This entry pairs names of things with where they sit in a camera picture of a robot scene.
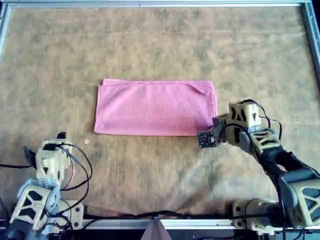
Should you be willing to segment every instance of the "wire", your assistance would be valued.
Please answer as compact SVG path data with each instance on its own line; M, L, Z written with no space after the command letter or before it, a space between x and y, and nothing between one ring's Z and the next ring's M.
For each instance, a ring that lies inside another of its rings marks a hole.
M29 166L25 166L25 165L9 165L9 164L0 164L1 168L9 168L9 169L28 169L30 167L32 167L32 165L30 164Z
M63 188L60 189L61 191L66 189L66 187L69 186L69 184L71 183L71 181L74 179L74 177L76 175L76 169L75 169L74 161L71 158L70 158L70 161L71 161L71 165L72 165L72 175L71 175L68 183Z
M73 187L69 187L69 188L66 188L66 189L61 189L61 191L69 191L69 190L73 190L73 189L77 189L79 187L81 187L82 185L86 184L89 182L89 180L91 179L92 177L92 174L93 174L93 167L92 167L92 164L91 162L89 161L89 158L87 157L87 155L85 154L85 152L78 146L76 145L73 145L73 144L68 144L68 143L62 143L62 144L57 144L56 147L60 148L61 149L61 146L71 146L71 147L74 147L76 149L78 149L82 154L83 156L85 157L85 160L87 161L87 163L89 164L90 166L90 176L87 178L87 180L84 180L82 181L81 183L79 183L78 185L76 186L73 186ZM67 155L70 155L72 156L71 158L79 165L79 161L68 151Z
M302 228L302 230L300 231L299 235L296 236L296 238L293 239L293 240L298 240L298 239L300 239L300 237L302 236L302 234L303 234L303 238L304 238L305 232L306 232L306 229L305 229L305 228Z
M257 105L259 108L261 108L262 111L263 111L263 113L264 113L264 115L265 115L266 120L268 121L268 128L271 127L270 118L267 117L266 111L265 111L264 107L263 107L260 103L258 103L258 102L255 101L255 100L252 100L252 99L246 99L246 100L243 100L243 101L241 102L241 104L244 104L244 103L254 103L254 104Z
M259 116L259 117L260 117L260 118L263 118L263 119L266 119L266 120L268 121L268 128L271 127L271 122L270 122L270 120L271 120L271 121L274 121L274 122L277 122L277 123L279 124L279 136L278 136L278 138L279 138L279 140L281 140L281 137L282 137L282 124L281 124L278 120L268 117L267 114L266 114L266 111L265 111L264 107L263 107L260 103L258 103L258 102L255 101L255 100L252 100L252 99L243 100L241 103L242 103L242 104L244 104L244 103L254 103L254 104L257 105L259 108L261 108L262 111L263 111L263 113L264 113L264 116Z
M56 213L56 214L53 215L53 216L60 216L60 217L61 217L61 215L62 215L63 213L65 213L65 212L71 210L72 208L74 208L75 206L77 206L77 205L78 205L79 203L81 203L81 202L86 198L86 196L88 195L88 192L89 192L89 180L90 180L90 177L92 176L92 165L91 165L89 159L87 158L87 156L85 155L85 157L86 157L86 159L87 159L87 161L88 161L88 163L89 163L89 165L90 165L90 168L91 168L91 176L89 177L88 171L87 171L86 168L83 166L83 164L82 164L81 162L79 162L79 160L78 160L75 156L73 156L67 149L65 149L64 147L62 147L62 144L56 144L55 146L56 146L57 148L61 149L63 152L65 152L73 161L75 161L75 163L77 163L77 164L83 169L83 171L84 171L84 173L85 173L85 175L86 175L86 181L84 181L84 183L87 183L86 191L85 191L83 197L82 197L80 200L78 200L76 203L74 203L74 204L71 205L70 207L68 207L68 208L66 208L66 209L64 209L64 210L62 210L62 211L60 211L60 212L58 212L58 213Z
M262 119L266 119L267 117L266 116L259 116L260 118L262 118ZM278 120L276 120L276 119L273 119L273 118L269 118L271 121L274 121L274 122L276 122L276 123L278 123L279 124L279 136L278 136L278 138L279 138L279 140L281 140L281 137L282 137L282 124L281 124L281 122L279 122Z
M0 197L0 205L3 208L4 215L5 215L5 227L6 227L6 229L8 229L8 227L9 227L9 212L8 212L8 209L7 209L7 207L1 197Z

